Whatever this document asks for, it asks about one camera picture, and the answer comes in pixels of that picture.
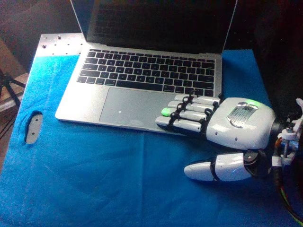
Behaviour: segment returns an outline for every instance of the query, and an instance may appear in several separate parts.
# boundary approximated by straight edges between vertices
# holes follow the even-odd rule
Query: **silver laptop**
[[[56,111],[64,121],[164,132],[177,94],[217,97],[237,0],[71,0],[87,43]]]

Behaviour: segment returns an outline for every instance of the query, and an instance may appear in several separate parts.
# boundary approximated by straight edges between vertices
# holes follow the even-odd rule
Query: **blue tablecloth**
[[[199,183],[206,141],[55,119],[78,56],[36,57],[0,177],[2,226],[289,226],[272,180]],[[252,51],[225,51],[223,94],[270,105]],[[36,143],[25,143],[33,111]]]

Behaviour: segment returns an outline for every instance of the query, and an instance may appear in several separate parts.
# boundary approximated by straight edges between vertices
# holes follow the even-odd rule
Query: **black key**
[[[178,72],[186,72],[186,68],[185,67],[178,67]]]
[[[138,61],[139,57],[138,56],[131,56],[131,61]]]
[[[175,91],[175,87],[174,87],[174,86],[164,85],[164,86],[163,86],[163,91],[166,91],[166,92],[174,92],[174,91]]]
[[[172,60],[172,59],[166,59],[165,60],[165,64],[167,64],[167,65],[173,65],[174,64],[174,60]]]
[[[183,66],[191,67],[191,61],[183,61]]]
[[[190,80],[184,80],[183,81],[183,86],[184,87],[191,87],[191,85],[192,85],[192,82]]]
[[[90,49],[89,51],[101,52],[101,50],[97,50],[97,49]]]
[[[113,58],[113,54],[112,53],[106,53],[104,56],[105,59],[112,59]]]
[[[94,84],[95,81],[96,81],[96,78],[88,77],[87,80],[86,80],[86,83],[87,83],[87,84]]]
[[[171,72],[170,73],[170,78],[178,79],[179,78],[179,74],[177,72]]]
[[[169,77],[169,72],[162,71],[162,72],[161,72],[161,77],[166,77],[166,78],[168,78],[168,77]]]
[[[105,79],[97,78],[96,84],[103,85]]]
[[[197,62],[197,61],[194,61],[193,62],[193,67],[200,68],[201,67],[201,63]]]
[[[115,65],[115,60],[108,60],[107,65]]]
[[[181,61],[181,60],[175,60],[174,65],[182,66],[182,64],[183,64],[183,61]]]
[[[175,86],[182,86],[182,80],[176,79],[176,80],[174,81],[174,85],[175,85]]]
[[[91,58],[94,58],[95,55],[96,55],[96,52],[89,52],[89,53],[87,54],[87,56],[88,56],[88,57],[91,57]]]
[[[122,67],[117,67],[117,68],[116,68],[116,72],[118,72],[118,73],[124,73],[124,68],[122,68]]]
[[[209,75],[209,76],[213,76],[214,75],[214,70],[206,70],[206,75]]]
[[[128,55],[122,55],[122,60],[129,61],[129,59],[130,59],[130,56],[128,56]]]
[[[187,73],[180,73],[179,79],[187,79],[188,74]]]
[[[165,59],[157,58],[157,64],[164,64],[164,63],[165,63]]]
[[[167,85],[172,85],[173,82],[174,82],[173,79],[168,79],[168,78],[166,78],[166,79],[164,80],[164,84],[167,84]]]
[[[123,66],[124,61],[116,61],[116,66]]]
[[[116,85],[116,80],[114,80],[114,79],[107,79],[105,81],[105,85],[114,86],[114,85]]]
[[[115,66],[108,66],[107,72],[115,72],[116,68]]]
[[[184,93],[184,87],[176,87],[175,92],[183,94]]]
[[[96,64],[98,62],[97,58],[86,58],[85,63]]]
[[[214,77],[211,76],[199,76],[198,81],[202,81],[202,82],[214,82]]]
[[[160,65],[160,70],[167,71],[167,70],[169,70],[169,66],[168,65]]]
[[[213,89],[214,88],[214,84],[194,81],[193,87]]]
[[[158,64],[151,64],[151,70],[158,70],[159,65]]]
[[[200,75],[204,75],[205,74],[205,69],[197,69],[196,73],[200,74]]]
[[[147,62],[148,63],[156,63],[156,59],[155,58],[148,58]]]
[[[202,68],[207,68],[207,69],[214,69],[214,64],[213,63],[202,62],[201,67]]]
[[[104,57],[104,53],[97,53],[96,54],[96,58],[103,58]]]
[[[125,66],[125,67],[132,67],[132,66],[133,66],[133,63],[132,63],[131,61],[126,61],[126,62],[124,63],[124,66]]]
[[[203,89],[195,89],[195,95],[202,96],[203,95]]]
[[[153,83],[153,82],[154,82],[154,80],[155,80],[155,78],[154,78],[154,77],[146,77],[145,82],[147,82],[147,83]]]
[[[147,62],[147,57],[140,57],[139,62]]]
[[[195,68],[187,68],[187,72],[188,73],[196,73],[196,69]]]
[[[119,79],[122,79],[122,80],[126,80],[126,77],[127,75],[126,74],[119,74]]]
[[[173,66],[173,65],[169,66],[169,71],[170,72],[177,72],[177,69],[178,69],[177,66]]]
[[[126,68],[125,69],[125,73],[127,73],[127,74],[132,74],[133,71],[134,71],[134,69],[132,69],[132,68]]]
[[[163,82],[164,82],[164,79],[163,79],[163,78],[161,78],[161,77],[156,77],[156,80],[155,80],[155,83],[156,83],[156,84],[163,84]]]
[[[150,76],[151,73],[152,73],[151,70],[143,70],[143,75],[145,75],[145,76]]]
[[[142,74],[142,70],[141,69],[135,69],[134,70],[134,74],[141,75]]]
[[[205,96],[213,97],[214,96],[214,91],[212,91],[212,90],[205,90],[204,95]]]
[[[88,71],[88,70],[81,70],[80,76],[87,76],[87,77],[99,77],[100,72],[98,71]]]
[[[135,75],[128,75],[127,80],[135,81],[136,76]]]
[[[118,73],[111,73],[111,74],[109,75],[109,78],[110,78],[110,79],[117,79],[117,78],[118,78]]]
[[[145,81],[145,76],[137,76],[137,80],[138,82],[144,82]]]
[[[92,64],[84,64],[83,69],[84,70],[97,70],[98,65],[92,65]]]
[[[142,69],[146,69],[146,70],[149,70],[151,67],[151,65],[149,63],[143,63],[142,64]]]
[[[98,70],[99,70],[99,71],[105,71],[106,68],[107,68],[107,66],[105,66],[105,65],[99,65]]]
[[[196,74],[190,74],[189,75],[189,80],[197,80],[198,76]]]
[[[102,72],[100,75],[101,78],[108,78],[108,76],[109,76],[109,72]]]
[[[160,76],[160,71],[152,71],[152,73],[151,73],[151,75],[153,76],[153,77],[159,77]]]
[[[185,94],[190,94],[190,92],[194,90],[192,87],[186,87],[185,88]]]
[[[128,87],[128,88],[136,88],[143,90],[162,91],[162,85],[160,84],[147,84],[147,83],[124,81],[124,80],[118,80],[117,87]]]
[[[121,57],[122,57],[122,55],[120,55],[120,54],[114,54],[113,59],[115,59],[115,60],[120,60]]]
[[[78,77],[77,82],[85,83],[87,77]]]
[[[107,62],[107,60],[105,60],[105,59],[99,59],[98,64],[99,65],[105,65],[106,62]]]
[[[134,62],[134,65],[133,65],[134,68],[141,68],[141,66],[142,66],[142,63]]]

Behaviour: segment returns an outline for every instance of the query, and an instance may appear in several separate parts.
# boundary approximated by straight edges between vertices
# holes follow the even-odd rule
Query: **tripod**
[[[4,74],[2,72],[2,70],[0,69],[0,97],[1,97],[2,88],[6,87],[6,89],[8,90],[10,96],[13,98],[14,102],[16,103],[16,105],[20,106],[20,101],[19,101],[16,93],[14,92],[14,90],[9,85],[9,83],[17,84],[20,87],[25,87],[24,83],[16,81],[9,74]]]

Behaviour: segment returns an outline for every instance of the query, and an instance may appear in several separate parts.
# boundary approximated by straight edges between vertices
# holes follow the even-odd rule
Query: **laptop screen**
[[[71,0],[87,42],[222,53],[236,0]]]

